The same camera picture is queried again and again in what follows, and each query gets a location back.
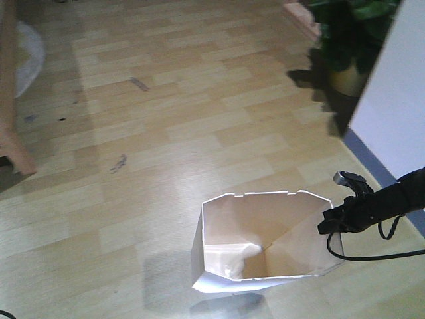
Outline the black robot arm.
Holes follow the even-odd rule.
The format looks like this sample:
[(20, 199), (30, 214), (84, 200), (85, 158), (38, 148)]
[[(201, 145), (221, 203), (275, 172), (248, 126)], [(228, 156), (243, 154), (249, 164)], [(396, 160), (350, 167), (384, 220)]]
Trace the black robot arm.
[(338, 171), (333, 180), (349, 187), (354, 196), (323, 212), (324, 220), (317, 226), (321, 235), (359, 233), (371, 225), (424, 208), (423, 168), (378, 191), (373, 191), (364, 177), (347, 171)]

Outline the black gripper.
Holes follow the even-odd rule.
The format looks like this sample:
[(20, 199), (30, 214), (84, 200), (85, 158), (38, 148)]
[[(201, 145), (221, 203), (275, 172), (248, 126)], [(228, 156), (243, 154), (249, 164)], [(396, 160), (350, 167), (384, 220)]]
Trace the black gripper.
[(381, 223), (381, 193), (379, 190), (363, 197), (348, 196), (340, 206), (324, 211), (323, 220), (317, 226), (319, 234), (360, 233), (371, 225)]

